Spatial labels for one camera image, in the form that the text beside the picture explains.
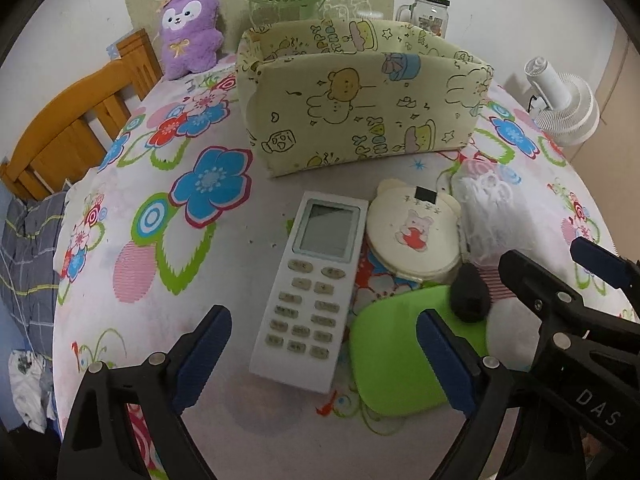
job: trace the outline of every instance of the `remote control screen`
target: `remote control screen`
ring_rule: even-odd
[[[337,257],[350,253],[348,245],[353,215],[352,210],[313,204],[300,249]]]

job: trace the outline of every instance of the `white fan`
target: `white fan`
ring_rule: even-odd
[[[600,108],[584,79],[558,74],[543,57],[529,61],[524,72],[537,94],[531,118],[558,146],[580,144],[593,135],[600,123]]]

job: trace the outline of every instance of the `screw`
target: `screw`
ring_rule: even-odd
[[[566,334],[563,334],[562,332],[556,332],[554,334],[554,344],[562,350],[568,350],[571,346],[571,340]]]
[[[89,371],[92,374],[97,374],[100,370],[102,370],[102,361],[96,361],[95,363],[91,363],[89,365]]]
[[[571,303],[573,301],[572,297],[562,290],[558,292],[558,300],[564,301],[565,303]]]
[[[166,356],[162,352],[156,352],[149,356],[149,364],[153,366],[158,366],[164,363]]]
[[[492,370],[500,366],[500,361],[495,357],[491,357],[488,355],[487,357],[482,358],[482,364],[487,368],[491,368]]]

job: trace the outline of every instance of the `bear-shaped compact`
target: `bear-shaped compact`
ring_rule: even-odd
[[[383,180],[367,215],[369,247],[400,278],[450,283],[460,263],[460,215],[451,195]]]
[[[169,0],[162,8],[160,37],[167,79],[204,72],[216,65],[224,41],[216,29],[219,6],[219,0]]]

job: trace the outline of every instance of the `storage box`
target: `storage box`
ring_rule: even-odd
[[[494,70],[410,23],[309,20],[251,28],[238,92],[272,176],[465,146]]]

